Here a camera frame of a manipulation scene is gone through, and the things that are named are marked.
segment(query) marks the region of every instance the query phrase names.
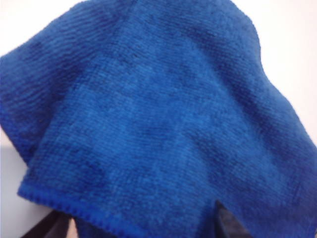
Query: blue microfiber towel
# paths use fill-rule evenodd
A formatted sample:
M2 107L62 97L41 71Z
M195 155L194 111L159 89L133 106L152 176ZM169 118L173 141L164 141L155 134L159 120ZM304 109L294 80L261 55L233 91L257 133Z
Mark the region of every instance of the blue microfiber towel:
M314 236L317 148L230 0L80 2L0 63L18 195L80 238L212 238L217 199L255 238Z

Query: towel hem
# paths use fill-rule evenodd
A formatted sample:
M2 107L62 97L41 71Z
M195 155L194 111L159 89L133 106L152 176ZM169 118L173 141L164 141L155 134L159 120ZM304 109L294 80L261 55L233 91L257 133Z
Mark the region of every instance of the towel hem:
M118 238L159 238L148 235L146 230L116 218L110 212L101 211L92 204L29 181L22 181L17 194L31 202L83 219Z

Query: black object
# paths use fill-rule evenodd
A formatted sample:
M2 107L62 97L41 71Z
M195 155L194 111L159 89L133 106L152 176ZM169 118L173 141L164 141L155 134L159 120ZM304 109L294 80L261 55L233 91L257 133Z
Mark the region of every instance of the black object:
M252 238L237 218L219 201L215 202L215 235L216 238Z
M21 238L65 238L71 216L53 210Z

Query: towel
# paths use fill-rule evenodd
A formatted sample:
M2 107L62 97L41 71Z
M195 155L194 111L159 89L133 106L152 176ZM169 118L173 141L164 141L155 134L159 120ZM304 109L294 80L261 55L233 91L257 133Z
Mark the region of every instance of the towel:
M1 57L18 195L80 238L213 238L216 200L255 238L313 237L317 148L260 54L230 0L77 3Z

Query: white background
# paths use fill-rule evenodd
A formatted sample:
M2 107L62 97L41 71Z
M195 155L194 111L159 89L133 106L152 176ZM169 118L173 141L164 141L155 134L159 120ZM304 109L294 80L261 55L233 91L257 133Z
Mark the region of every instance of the white background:
M1 0L0 55L41 31L78 0ZM317 144L317 0L233 0L255 25L264 71ZM50 209L16 195L26 166L1 131L1 237L16 238Z

